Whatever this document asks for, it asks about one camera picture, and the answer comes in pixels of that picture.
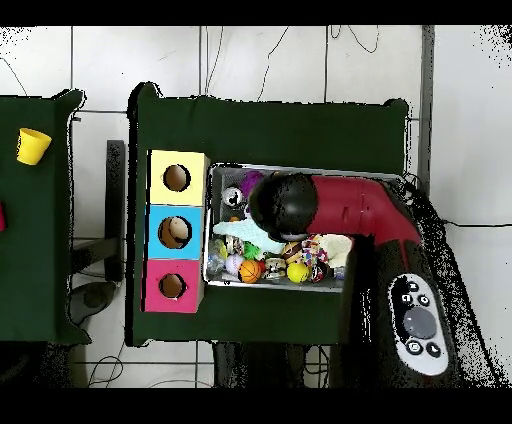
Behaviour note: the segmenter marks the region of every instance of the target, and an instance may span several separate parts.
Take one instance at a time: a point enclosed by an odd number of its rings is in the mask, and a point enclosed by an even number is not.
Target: green board
[[[79,90],[52,99],[0,97],[0,201],[7,229],[0,232],[0,341],[90,342],[70,323],[68,120],[83,100]],[[16,160],[20,128],[52,138],[41,161]]]
[[[130,98],[130,214],[127,339],[333,344],[341,296],[208,286],[196,314],[140,311],[146,152],[205,153],[236,162],[401,175],[408,106],[242,103],[209,97],[161,98],[152,83]],[[135,246],[130,235],[135,235]]]

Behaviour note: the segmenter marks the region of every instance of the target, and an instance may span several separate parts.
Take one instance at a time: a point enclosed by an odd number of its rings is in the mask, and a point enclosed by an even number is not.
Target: orange basketball ball
[[[255,283],[261,276],[261,268],[258,261],[245,260],[238,270],[238,278],[244,283]]]

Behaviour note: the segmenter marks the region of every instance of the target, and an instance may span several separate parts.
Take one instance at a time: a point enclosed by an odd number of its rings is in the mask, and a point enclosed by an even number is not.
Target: control panel
[[[413,370],[439,375],[448,367],[438,306],[432,289],[416,274],[395,278],[388,290],[398,356]]]

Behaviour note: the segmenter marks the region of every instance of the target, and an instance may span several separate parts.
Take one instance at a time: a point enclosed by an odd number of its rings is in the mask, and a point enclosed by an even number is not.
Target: black bracket
[[[123,280],[126,147],[122,140],[107,141],[105,238],[73,249],[72,273],[104,260],[105,280]]]

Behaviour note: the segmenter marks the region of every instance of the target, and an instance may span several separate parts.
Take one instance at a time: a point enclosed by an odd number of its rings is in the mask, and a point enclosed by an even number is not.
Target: button
[[[405,303],[406,305],[410,305],[412,303],[412,296],[410,294],[403,294],[402,295],[402,303]]]
[[[414,281],[409,281],[409,291],[416,293],[420,287]]]
[[[439,358],[441,356],[441,349],[434,342],[427,343],[427,352],[434,358]]]
[[[406,343],[405,348],[411,355],[419,355],[423,352],[423,347],[415,340],[410,340]]]
[[[415,306],[404,314],[405,331],[418,339],[431,339],[436,335],[436,319],[427,309]]]
[[[425,296],[424,294],[418,296],[418,302],[420,303],[421,306],[430,305],[430,300],[428,300],[428,297]]]

